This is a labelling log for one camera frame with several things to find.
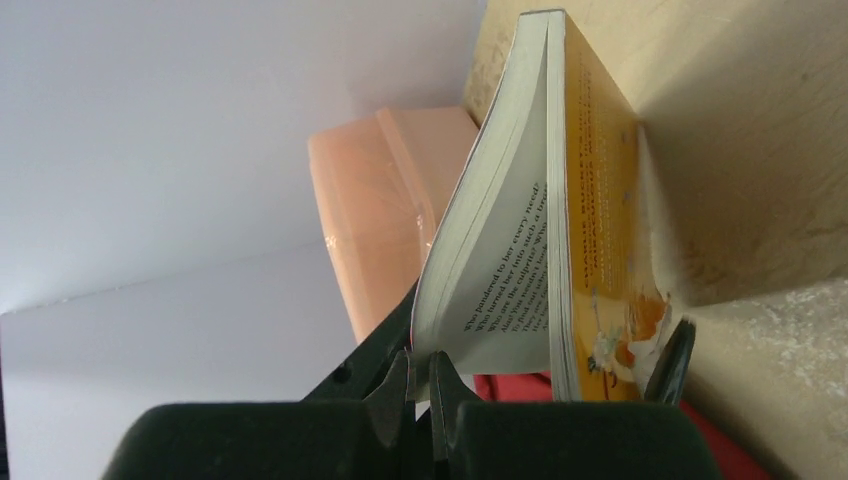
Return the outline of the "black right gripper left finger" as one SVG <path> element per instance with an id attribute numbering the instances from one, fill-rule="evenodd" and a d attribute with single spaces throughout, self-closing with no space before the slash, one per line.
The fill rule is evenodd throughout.
<path id="1" fill-rule="evenodd" d="M 127 430 L 107 479 L 401 479 L 414 422 L 409 358 L 362 399 L 177 403 Z"/>

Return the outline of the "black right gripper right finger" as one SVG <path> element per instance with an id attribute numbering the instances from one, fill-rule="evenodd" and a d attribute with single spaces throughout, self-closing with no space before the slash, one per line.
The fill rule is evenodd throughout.
<path id="1" fill-rule="evenodd" d="M 718 479 L 681 409 L 652 402 L 481 400 L 449 356 L 429 359 L 433 457 L 445 479 Z"/>

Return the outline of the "red backpack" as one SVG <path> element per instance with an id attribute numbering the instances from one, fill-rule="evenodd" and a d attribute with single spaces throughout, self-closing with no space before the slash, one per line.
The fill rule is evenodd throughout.
<path id="1" fill-rule="evenodd" d="M 553 391 L 548 372 L 515 375 L 474 375 L 474 390 L 479 397 L 497 402 L 551 402 Z M 724 479 L 772 479 L 763 466 L 729 435 L 699 413 L 686 401 L 680 408 L 706 440 Z"/>

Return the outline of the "Roald Dahl Charlie paperback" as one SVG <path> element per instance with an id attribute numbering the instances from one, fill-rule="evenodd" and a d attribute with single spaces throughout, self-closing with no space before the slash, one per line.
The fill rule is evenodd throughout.
<path id="1" fill-rule="evenodd" d="M 637 116 L 569 15 L 521 14 L 418 282 L 414 360 L 545 371 L 561 401 L 641 398 L 669 318 L 644 155 Z"/>

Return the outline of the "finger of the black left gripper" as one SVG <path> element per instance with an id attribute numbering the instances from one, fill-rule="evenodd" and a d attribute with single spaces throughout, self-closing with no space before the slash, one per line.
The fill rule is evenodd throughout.
<path id="1" fill-rule="evenodd" d="M 410 346 L 410 325 L 418 282 L 390 314 L 304 398 L 304 401 L 362 400 L 384 380 L 398 352 Z"/>
<path id="2" fill-rule="evenodd" d="M 696 340 L 695 323 L 683 317 L 663 348 L 643 398 L 649 402 L 678 405 Z"/>

